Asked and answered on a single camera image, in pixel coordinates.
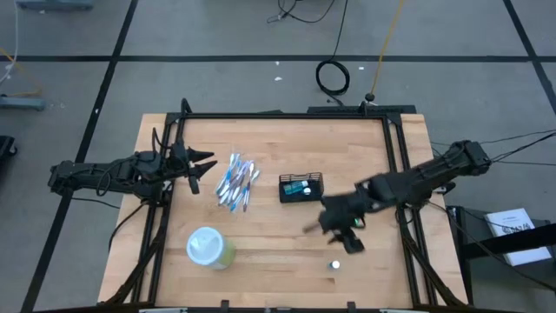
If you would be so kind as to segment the black floor object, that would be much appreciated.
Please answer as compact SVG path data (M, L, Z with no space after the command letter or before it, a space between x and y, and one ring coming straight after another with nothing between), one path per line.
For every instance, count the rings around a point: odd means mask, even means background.
M10 136L0 136L0 162L13 157L18 152L15 145L15 138Z

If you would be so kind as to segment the green wipes canister white lid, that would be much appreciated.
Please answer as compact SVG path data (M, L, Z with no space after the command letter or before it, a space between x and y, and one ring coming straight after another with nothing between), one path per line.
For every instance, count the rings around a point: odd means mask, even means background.
M186 244L189 259L213 270L224 270L235 259L235 246L221 232L211 227L195 230Z

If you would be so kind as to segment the white printed booklet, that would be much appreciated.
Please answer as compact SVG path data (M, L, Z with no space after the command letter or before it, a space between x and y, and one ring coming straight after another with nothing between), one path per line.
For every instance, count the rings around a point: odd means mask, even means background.
M492 234L496 237L535 228L531 218L523 208L488 213L484 215L484 218ZM544 261L551 257L552 255L547 247L511 252L504 255L506 262L513 267Z

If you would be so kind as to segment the grey table foot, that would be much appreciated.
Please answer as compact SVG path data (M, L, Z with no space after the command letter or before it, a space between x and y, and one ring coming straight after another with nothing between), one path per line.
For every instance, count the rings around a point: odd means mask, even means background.
M42 111L45 107L46 102L42 98L0 96L0 109Z
M24 10L92 10L93 0L15 0Z

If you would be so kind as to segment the black flat bar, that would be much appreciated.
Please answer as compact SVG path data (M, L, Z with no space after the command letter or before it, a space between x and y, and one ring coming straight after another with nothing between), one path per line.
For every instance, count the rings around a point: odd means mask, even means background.
M366 105L359 106L312 106L307 109L308 114L350 114L371 116L380 114L416 114L413 105Z

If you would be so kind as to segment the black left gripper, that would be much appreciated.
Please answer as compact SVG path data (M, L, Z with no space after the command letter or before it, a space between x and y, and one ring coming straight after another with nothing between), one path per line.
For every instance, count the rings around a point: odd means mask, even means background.
M191 192L196 195L200 193L200 178L213 168L217 161L210 161L202 164L195 164L189 167L189 162L197 163L214 155L213 152L194 150L190 147L185 149L183 141L177 141L164 149L169 153L162 162L162 177L164 179L173 179L178 177L187 177Z

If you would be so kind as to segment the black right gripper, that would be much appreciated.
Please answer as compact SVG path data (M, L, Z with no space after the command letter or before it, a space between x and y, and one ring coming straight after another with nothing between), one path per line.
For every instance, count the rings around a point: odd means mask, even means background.
M324 196L321 199L324 207L319 215L319 222L314 221L303 226L303 233L319 231L326 233L333 230L333 237L329 244L341 243L348 254L362 252L365 247L362 241L350 228L364 229L366 222L366 203L356 193L336 196Z

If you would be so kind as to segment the black side cart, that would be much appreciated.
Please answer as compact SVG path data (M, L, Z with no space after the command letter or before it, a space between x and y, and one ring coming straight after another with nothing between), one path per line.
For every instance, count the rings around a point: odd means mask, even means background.
M450 206L450 223L460 262L465 292L469 302L479 309L511 310L523 313L553 313L556 293L525 279L490 256L465 258L461 248L477 240L493 236L483 220L485 213Z

